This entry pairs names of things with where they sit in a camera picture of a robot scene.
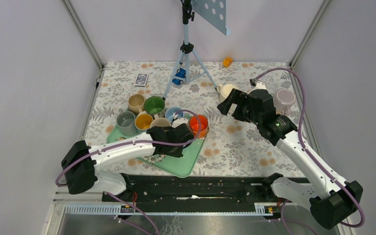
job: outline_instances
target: floral tablecloth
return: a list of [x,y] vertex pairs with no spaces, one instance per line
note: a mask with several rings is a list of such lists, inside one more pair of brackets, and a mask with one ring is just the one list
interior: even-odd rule
[[[275,67],[286,68],[286,63],[234,62],[228,68],[223,67],[221,62],[204,64],[217,84],[236,84],[243,91],[250,90],[250,78]],[[118,109],[127,108],[127,99],[131,95],[162,97],[174,65],[175,62],[109,62],[86,131],[86,142],[106,142],[116,123]],[[202,73],[196,62],[191,63],[190,71],[192,76]],[[144,88],[134,86],[136,75],[140,72],[149,74]],[[270,94],[281,88],[293,90],[289,75],[283,71],[267,74],[262,82]],[[191,175],[265,177],[278,172],[287,177],[304,177],[286,155],[260,136],[254,125],[221,115],[217,110],[218,103],[218,93],[206,75],[189,84],[172,84],[169,91],[166,99],[168,108],[178,106],[203,114],[209,120],[210,131]],[[298,105],[293,105],[291,110],[290,118],[298,124]],[[168,175],[136,159],[119,163],[108,170],[114,173]]]

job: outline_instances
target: green tray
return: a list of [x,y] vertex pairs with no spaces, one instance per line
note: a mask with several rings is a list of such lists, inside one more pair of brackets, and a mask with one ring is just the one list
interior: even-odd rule
[[[132,138],[132,137],[124,136],[119,131],[118,127],[115,126],[113,131],[107,137],[107,143],[116,142],[118,141],[120,137],[125,137],[127,139]],[[204,141],[205,141],[205,138],[196,139],[190,146],[182,150],[182,154],[184,156],[181,158],[166,156],[161,162],[156,162],[155,164],[151,164],[148,161],[145,161],[143,158],[137,158],[137,159],[144,163],[152,165],[156,168],[164,170],[179,178],[185,178],[189,176],[192,170],[194,169],[194,165],[197,162],[198,155],[200,154]]]

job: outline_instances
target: wall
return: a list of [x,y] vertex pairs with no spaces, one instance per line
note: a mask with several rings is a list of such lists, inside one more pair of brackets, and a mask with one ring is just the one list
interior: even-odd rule
[[97,67],[60,1],[0,0],[0,235],[36,235]]
[[376,0],[332,1],[296,69],[326,161],[364,188],[356,233],[376,234]]
[[[180,0],[72,0],[103,61],[175,61],[184,38]],[[322,0],[227,0],[224,36],[201,16],[189,41],[203,61],[290,61]]]

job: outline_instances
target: light blue cup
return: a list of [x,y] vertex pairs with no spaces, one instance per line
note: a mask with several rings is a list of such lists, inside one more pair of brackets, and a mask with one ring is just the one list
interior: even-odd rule
[[[182,110],[181,108],[179,107],[172,107],[172,108],[169,108],[166,112],[165,112],[165,118],[168,119],[168,121],[170,121],[172,123],[173,121],[173,115],[174,113],[176,113],[177,111],[180,111]],[[182,118],[184,116],[184,113],[183,112],[180,112],[178,113],[178,117],[177,118]]]

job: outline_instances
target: green mug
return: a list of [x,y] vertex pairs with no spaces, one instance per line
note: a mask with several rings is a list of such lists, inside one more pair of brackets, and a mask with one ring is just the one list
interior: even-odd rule
[[143,107],[151,116],[158,115],[160,118],[165,116],[165,101],[159,96],[152,96],[146,99]]

